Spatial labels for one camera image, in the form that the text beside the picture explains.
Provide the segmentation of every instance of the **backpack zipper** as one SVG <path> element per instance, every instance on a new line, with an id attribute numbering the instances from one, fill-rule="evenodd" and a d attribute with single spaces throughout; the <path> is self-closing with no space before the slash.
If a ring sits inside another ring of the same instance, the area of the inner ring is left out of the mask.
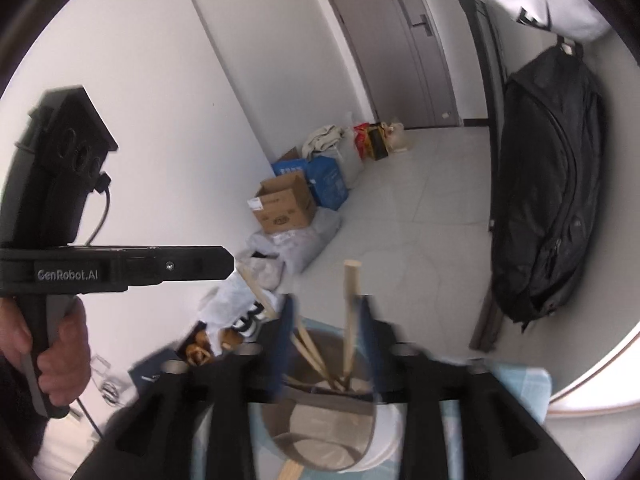
<path id="1" fill-rule="evenodd" d="M 553 268 L 555 267 L 556 261 L 558 260 L 560 245 L 562 244 L 562 238 L 561 238 L 562 226 L 566 223 L 566 220 L 569 218 L 571 214 L 571 211 L 574 207 L 575 195 L 578 190 L 578 162 L 576 161 L 574 150 L 571 147 L 571 143 L 569 142 L 569 139 L 567 139 L 566 132 L 564 131 L 562 124 L 560 124 L 560 121 L 558 120 L 556 115 L 545 104 L 544 102 L 545 99 L 540 98 L 540 96 L 538 95 L 538 89 L 527 81 L 520 81 L 519 78 L 515 78 L 515 77 L 512 77 L 512 79 L 517 84 L 519 84 L 527 92 L 528 95 L 533 97 L 538 102 L 540 107 L 544 110 L 545 114 L 550 118 L 552 124 L 555 126 L 556 130 L 559 132 L 558 137 L 560 138 L 561 144 L 564 146 L 564 152 L 566 153 L 566 158 L 573 166 L 574 179 L 572 181 L 573 189 L 571 190 L 571 200 L 569 200 L 568 205 L 565 208 L 565 211 L 560 211 L 558 213 L 558 216 L 556 217 L 556 220 L 554 221 L 554 225 L 552 227 L 552 236 L 550 236 L 543 244 L 543 246 L 545 246 L 551 240 L 555 240 L 554 246 L 551 249 L 551 252 L 549 253 L 548 259 L 545 264 L 547 277 L 551 278 L 551 274 L 553 273 Z"/>

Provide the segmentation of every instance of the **gray door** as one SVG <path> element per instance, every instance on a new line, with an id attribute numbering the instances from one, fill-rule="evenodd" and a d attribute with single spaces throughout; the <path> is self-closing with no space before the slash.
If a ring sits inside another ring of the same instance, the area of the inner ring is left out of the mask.
<path id="1" fill-rule="evenodd" d="M 447 65 L 423 0 L 331 0 L 381 121 L 458 124 Z"/>

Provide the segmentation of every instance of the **wooden stick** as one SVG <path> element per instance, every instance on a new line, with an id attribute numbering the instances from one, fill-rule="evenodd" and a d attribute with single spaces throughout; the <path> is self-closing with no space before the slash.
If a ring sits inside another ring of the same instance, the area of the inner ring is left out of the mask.
<path id="1" fill-rule="evenodd" d="M 338 388 L 337 388 L 337 385 L 335 384 L 335 381 L 329 376 L 329 373 L 324 368 L 322 368 L 318 362 L 316 362 L 313 356 L 309 353 L 309 350 L 306 349 L 306 346 L 304 346 L 300 342 L 300 339 L 298 339 L 296 336 L 292 334 L 291 341 L 293 342 L 293 345 L 296 347 L 298 352 L 300 352 L 300 355 L 302 355 L 302 357 L 306 359 L 306 362 L 308 362 L 311 365 L 311 367 L 316 372 L 318 372 L 325 381 L 329 383 L 329 386 L 333 390 L 337 390 Z"/>
<path id="2" fill-rule="evenodd" d="M 305 470 L 303 465 L 293 460 L 287 460 L 280 470 L 278 480 L 299 480 Z"/>
<path id="3" fill-rule="evenodd" d="M 354 305 L 356 296 L 360 292 L 360 267 L 361 262 L 346 260 L 344 263 L 344 302 L 346 305 L 346 323 L 344 328 L 344 386 L 349 389 L 353 362 L 355 359 L 355 346 L 358 332 L 357 311 Z"/>
<path id="4" fill-rule="evenodd" d="M 271 301 L 269 301 L 269 298 L 262 290 L 262 287 L 255 281 L 251 271 L 240 262 L 236 262 L 236 269 L 238 269 L 238 273 L 242 276 L 242 279 L 245 281 L 256 299 L 264 307 L 264 315 L 270 319 L 276 319 L 278 314 L 276 314 L 276 311 L 273 309 L 273 305 L 271 305 Z"/>
<path id="5" fill-rule="evenodd" d="M 243 264 L 240 264 L 239 262 L 236 263 L 236 268 L 238 269 L 238 273 L 240 274 L 240 276 L 242 276 L 242 279 L 244 279 L 245 283 L 249 287 L 249 290 L 251 290 L 251 292 L 254 294 L 257 300 L 264 307 L 265 316 L 269 317 L 270 319 L 277 318 L 278 315 L 276 314 L 276 311 L 274 310 L 274 308 L 271 306 L 271 301 L 262 290 L 262 287 L 258 285 L 258 282 L 255 281 L 255 278 L 252 275 L 251 271 L 247 269 Z M 308 350 L 300 342 L 300 340 L 295 336 L 295 334 L 291 335 L 291 340 L 293 341 L 293 345 L 298 349 L 298 351 L 300 352 L 300 355 L 302 355 L 302 357 L 304 357 L 307 360 L 309 365 L 311 365 L 311 367 L 316 372 L 318 372 L 325 381 L 329 383 L 329 386 L 331 386 L 332 389 L 337 390 L 338 386 L 336 381 L 331 378 L 331 375 L 329 375 L 329 370 L 326 368 L 324 359 L 322 359 L 322 356 L 320 355 L 318 348 L 316 347 L 313 340 L 311 339 L 309 332 L 306 330 L 306 327 L 302 325 L 302 320 L 300 319 L 300 317 L 297 318 L 296 322 L 298 324 L 298 331 L 300 332 L 300 337 L 303 340 L 307 341 L 307 345 L 309 345 L 310 343 L 310 347 L 313 347 L 313 350 L 311 349 Z"/>
<path id="6" fill-rule="evenodd" d="M 298 333 L 300 334 L 300 339 L 306 345 L 306 348 L 309 350 L 309 353 L 313 356 L 313 358 L 318 362 L 318 364 L 327 371 L 327 375 L 329 373 L 329 368 L 327 368 L 324 359 L 322 359 L 322 355 L 318 350 L 318 347 L 314 343 L 314 340 L 311 339 L 309 332 L 306 330 L 306 326 L 302 323 L 302 319 L 300 316 L 296 316 L 296 327 L 298 328 Z"/>

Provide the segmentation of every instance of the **cardboard box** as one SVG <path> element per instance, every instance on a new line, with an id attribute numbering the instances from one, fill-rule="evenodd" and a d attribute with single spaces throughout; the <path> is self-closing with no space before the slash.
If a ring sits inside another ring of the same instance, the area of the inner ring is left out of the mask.
<path id="1" fill-rule="evenodd" d="M 263 181 L 249 207 L 267 234 L 308 227 L 316 214 L 302 171 Z"/>
<path id="2" fill-rule="evenodd" d="M 271 167 L 276 175 L 303 171 L 311 195 L 320 207 L 338 211 L 349 196 L 340 167 L 334 158 L 318 155 L 309 162 L 305 158 L 300 158 L 298 149 L 293 148 Z"/>

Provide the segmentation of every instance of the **finger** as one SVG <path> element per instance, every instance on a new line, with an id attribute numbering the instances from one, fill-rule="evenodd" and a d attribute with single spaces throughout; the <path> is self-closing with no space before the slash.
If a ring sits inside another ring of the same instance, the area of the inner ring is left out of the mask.
<path id="1" fill-rule="evenodd" d="M 14 300 L 0 298 L 0 352 L 16 368 L 31 351 L 31 333 Z"/>
<path id="2" fill-rule="evenodd" d="M 84 304 L 79 298 L 76 298 L 71 311 L 65 316 L 62 322 L 60 322 L 58 335 L 61 341 L 70 344 L 88 338 L 86 312 L 84 310 Z"/>
<path id="3" fill-rule="evenodd" d="M 76 368 L 89 367 L 91 350 L 86 340 L 65 343 L 60 340 L 38 356 L 43 374 L 65 375 Z"/>
<path id="4" fill-rule="evenodd" d="M 68 392 L 74 399 L 84 392 L 91 380 L 91 368 L 81 367 L 68 374 L 42 374 L 38 378 L 40 389 L 46 394 Z"/>
<path id="5" fill-rule="evenodd" d="M 78 397 L 79 394 L 75 395 L 69 392 L 54 392 L 49 395 L 49 400 L 54 406 L 62 408 L 63 406 L 70 405 Z"/>

